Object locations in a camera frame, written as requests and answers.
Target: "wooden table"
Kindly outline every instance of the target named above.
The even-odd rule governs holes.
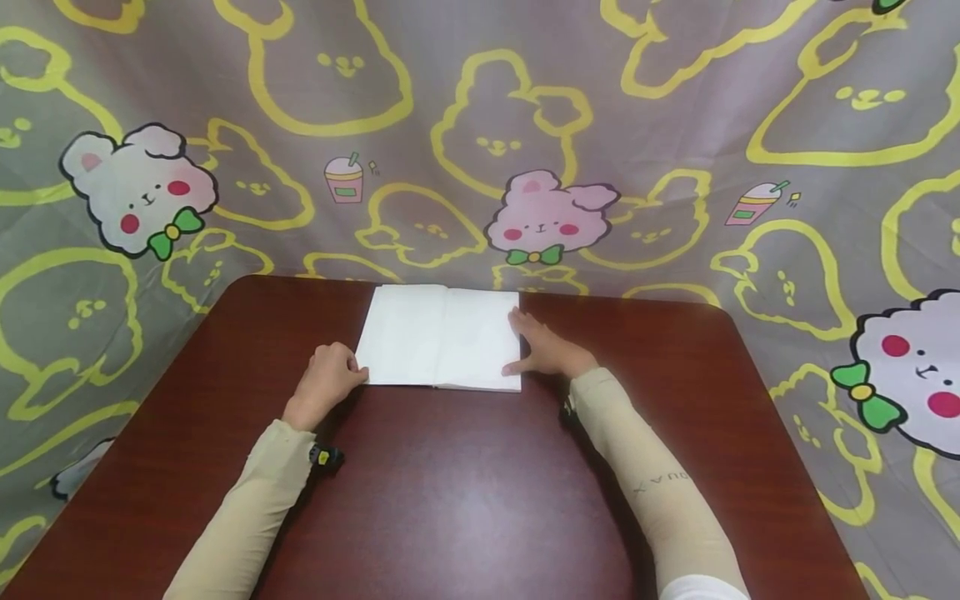
[[[250,276],[224,293],[3,600],[159,598],[279,416],[317,344],[354,346],[372,285]],[[591,348],[696,480],[755,599],[865,598],[725,313],[524,294]],[[558,424],[564,390],[369,387],[322,437],[258,598],[654,598],[649,549],[606,465]]]

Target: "book page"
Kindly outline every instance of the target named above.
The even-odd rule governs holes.
[[[371,385],[435,385],[446,303],[442,285],[381,285],[373,292],[357,363]]]
[[[520,391],[519,375],[500,374],[520,358],[520,341],[507,321],[519,300],[517,292],[446,291],[438,386]]]

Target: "bear ear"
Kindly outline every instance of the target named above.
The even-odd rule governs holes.
[[[571,185],[566,191],[573,196],[573,204],[583,210],[603,210],[620,200],[620,192],[608,185]]]
[[[508,192],[519,192],[520,194],[536,194],[546,192],[560,187],[560,180],[549,171],[531,171],[514,175],[507,183]]]
[[[154,158],[177,158],[186,151],[186,140],[159,123],[149,123],[133,130],[124,138],[124,144],[138,146]]]
[[[70,179],[76,179],[99,167],[113,151],[116,144],[105,135],[86,132],[78,135],[60,156],[60,169]]]

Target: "arm sleeve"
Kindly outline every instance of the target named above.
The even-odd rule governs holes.
[[[249,598],[276,532],[310,474],[315,435],[275,420],[193,544],[164,600]]]
[[[570,384],[570,401],[650,544],[658,592],[684,576],[701,575],[746,594],[733,548],[710,506],[616,378],[606,369],[581,375]]]

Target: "gray backdrop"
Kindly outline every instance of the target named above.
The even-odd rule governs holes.
[[[858,316],[960,287],[960,5],[895,4],[5,0],[0,587],[227,285],[271,273],[721,306],[872,597],[955,597],[956,457],[872,430],[830,376],[883,373]],[[182,152],[60,170],[82,132],[149,123]],[[202,228],[140,221],[166,256],[105,246],[168,158],[218,183]],[[534,170],[616,189],[609,234],[571,246],[597,210],[543,189],[515,227],[542,248],[488,240]],[[951,315],[918,335],[960,381]],[[931,427],[960,439],[944,397]]]

